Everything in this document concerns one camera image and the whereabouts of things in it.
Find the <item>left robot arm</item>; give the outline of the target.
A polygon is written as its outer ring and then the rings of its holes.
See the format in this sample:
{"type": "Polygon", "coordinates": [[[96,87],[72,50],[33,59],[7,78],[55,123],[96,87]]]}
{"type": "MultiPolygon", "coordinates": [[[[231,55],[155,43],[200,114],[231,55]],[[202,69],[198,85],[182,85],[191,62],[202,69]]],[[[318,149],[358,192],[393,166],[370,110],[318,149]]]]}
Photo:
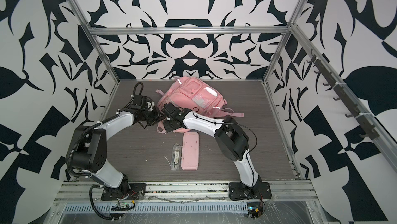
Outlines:
{"type": "Polygon", "coordinates": [[[114,116],[75,129],[66,155],[67,171],[71,176],[91,178],[116,198],[130,194],[128,176],[108,161],[107,143],[127,127],[139,124],[146,128],[161,121],[161,113],[154,101],[142,95],[143,88],[142,82],[137,83],[130,101],[114,116]]]}

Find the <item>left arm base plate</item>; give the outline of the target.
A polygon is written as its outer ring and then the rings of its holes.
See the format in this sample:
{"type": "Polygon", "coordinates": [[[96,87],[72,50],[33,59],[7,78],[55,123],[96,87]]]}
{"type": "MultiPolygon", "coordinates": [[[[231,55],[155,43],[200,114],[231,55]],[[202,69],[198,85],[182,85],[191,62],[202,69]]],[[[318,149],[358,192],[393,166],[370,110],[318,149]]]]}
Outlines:
{"type": "Polygon", "coordinates": [[[101,196],[102,201],[141,200],[145,196],[145,183],[121,184],[119,188],[105,187],[101,196]]]}

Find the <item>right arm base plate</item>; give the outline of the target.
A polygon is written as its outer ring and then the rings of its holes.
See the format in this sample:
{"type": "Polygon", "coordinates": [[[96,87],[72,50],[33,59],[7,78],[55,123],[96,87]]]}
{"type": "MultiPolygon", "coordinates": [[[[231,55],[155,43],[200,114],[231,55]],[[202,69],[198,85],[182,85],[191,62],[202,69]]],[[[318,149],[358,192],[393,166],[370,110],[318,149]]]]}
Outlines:
{"type": "Polygon", "coordinates": [[[228,197],[232,201],[249,200],[249,199],[264,199],[272,198],[270,184],[267,182],[258,182],[253,188],[250,188],[243,183],[229,183],[228,197]]]}

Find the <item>pink student backpack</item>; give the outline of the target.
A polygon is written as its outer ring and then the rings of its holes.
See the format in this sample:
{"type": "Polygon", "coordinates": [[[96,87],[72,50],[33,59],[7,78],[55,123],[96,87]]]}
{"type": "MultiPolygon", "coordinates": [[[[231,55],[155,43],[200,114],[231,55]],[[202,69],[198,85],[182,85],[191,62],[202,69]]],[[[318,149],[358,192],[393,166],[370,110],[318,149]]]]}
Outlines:
{"type": "Polygon", "coordinates": [[[157,103],[160,111],[164,105],[172,103],[177,110],[188,109],[189,113],[183,113],[186,118],[181,124],[177,124],[177,129],[170,127],[170,120],[163,120],[157,124],[157,132],[165,134],[167,132],[185,133],[196,130],[210,136],[214,136],[218,129],[224,132],[234,132],[239,135],[246,135],[241,126],[237,125],[234,117],[243,117],[243,113],[235,113],[227,105],[223,96],[214,88],[198,78],[182,77],[177,79],[170,89],[164,93],[157,90],[162,98],[157,103]]]}

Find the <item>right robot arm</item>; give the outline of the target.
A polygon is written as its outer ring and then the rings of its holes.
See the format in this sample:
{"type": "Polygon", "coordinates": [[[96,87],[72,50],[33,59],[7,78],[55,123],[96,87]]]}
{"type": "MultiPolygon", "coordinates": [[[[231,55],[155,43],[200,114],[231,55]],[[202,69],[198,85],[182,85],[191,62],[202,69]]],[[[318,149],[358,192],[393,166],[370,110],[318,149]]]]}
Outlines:
{"type": "Polygon", "coordinates": [[[262,179],[254,169],[250,157],[249,136],[244,131],[248,127],[238,124],[232,117],[210,118],[172,103],[163,106],[162,114],[165,117],[163,125],[166,132],[184,128],[213,137],[222,154],[234,162],[245,189],[252,192],[259,189],[262,179]]]}

